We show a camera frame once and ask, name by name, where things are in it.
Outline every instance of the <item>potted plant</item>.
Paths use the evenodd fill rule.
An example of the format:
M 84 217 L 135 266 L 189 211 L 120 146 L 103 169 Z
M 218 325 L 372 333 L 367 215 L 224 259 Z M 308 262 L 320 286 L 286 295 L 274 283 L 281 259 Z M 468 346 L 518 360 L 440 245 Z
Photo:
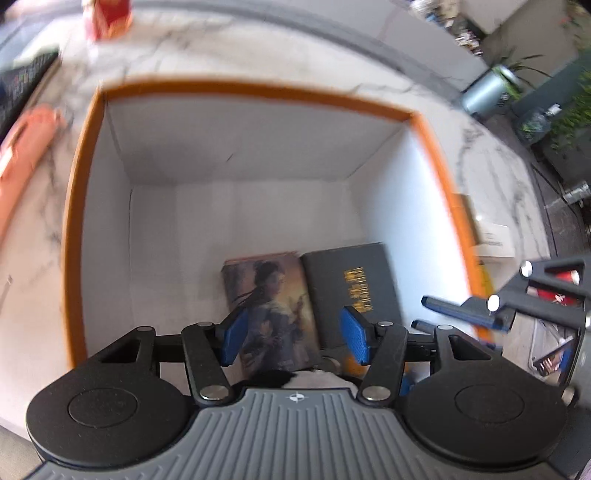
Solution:
M 512 60 L 516 47 L 494 59 L 491 69 L 473 83 L 462 96 L 462 106 L 471 115 L 487 118 L 500 107 L 518 100 L 525 85 L 534 88 L 519 72 L 531 70 L 546 77 L 546 72 L 527 65 L 525 62 L 542 57 L 542 54 L 528 55 L 519 60 Z

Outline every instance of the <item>black book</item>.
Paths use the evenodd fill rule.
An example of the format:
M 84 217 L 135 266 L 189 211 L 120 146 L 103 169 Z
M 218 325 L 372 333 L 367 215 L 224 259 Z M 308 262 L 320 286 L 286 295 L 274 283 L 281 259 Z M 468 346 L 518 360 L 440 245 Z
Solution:
M 302 255 L 301 261 L 321 348 L 336 348 L 345 343 L 340 334 L 339 313 L 347 305 L 371 323 L 401 323 L 396 289 L 382 244 L 311 252 Z

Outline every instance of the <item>red object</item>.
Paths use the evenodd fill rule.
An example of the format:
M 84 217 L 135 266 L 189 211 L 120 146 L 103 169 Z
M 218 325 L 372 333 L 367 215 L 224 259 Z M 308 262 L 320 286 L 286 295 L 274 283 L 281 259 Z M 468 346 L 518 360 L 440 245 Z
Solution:
M 571 270 L 569 272 L 561 272 L 556 274 L 556 278 L 561 280 L 574 283 L 575 285 L 579 284 L 579 272 L 576 270 Z M 554 293 L 547 290 L 538 290 L 538 297 L 551 301 L 552 303 L 560 303 L 562 305 L 577 305 L 579 301 L 572 297 L 567 297 L 566 295 L 562 295 L 561 293 Z
M 86 38 L 108 40 L 123 35 L 131 25 L 130 0 L 83 0 Z

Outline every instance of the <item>woman illustration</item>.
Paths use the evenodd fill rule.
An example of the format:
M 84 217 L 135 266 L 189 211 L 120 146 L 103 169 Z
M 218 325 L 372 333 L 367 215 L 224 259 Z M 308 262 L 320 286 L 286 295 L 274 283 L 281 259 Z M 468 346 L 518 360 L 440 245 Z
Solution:
M 285 272 L 279 263 L 256 262 L 254 269 L 255 288 L 245 300 L 249 310 L 248 334 L 242 349 L 246 374 L 308 367 L 301 328 L 303 296 L 288 308 L 277 300 L 285 283 Z

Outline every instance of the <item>plant pot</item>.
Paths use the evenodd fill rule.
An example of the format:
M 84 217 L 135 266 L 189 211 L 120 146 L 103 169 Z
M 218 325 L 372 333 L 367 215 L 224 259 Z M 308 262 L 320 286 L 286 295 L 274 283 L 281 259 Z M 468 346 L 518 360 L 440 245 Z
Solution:
M 515 100 L 523 91 L 519 79 L 504 65 L 497 65 L 474 82 L 462 96 L 470 115 L 486 119 Z

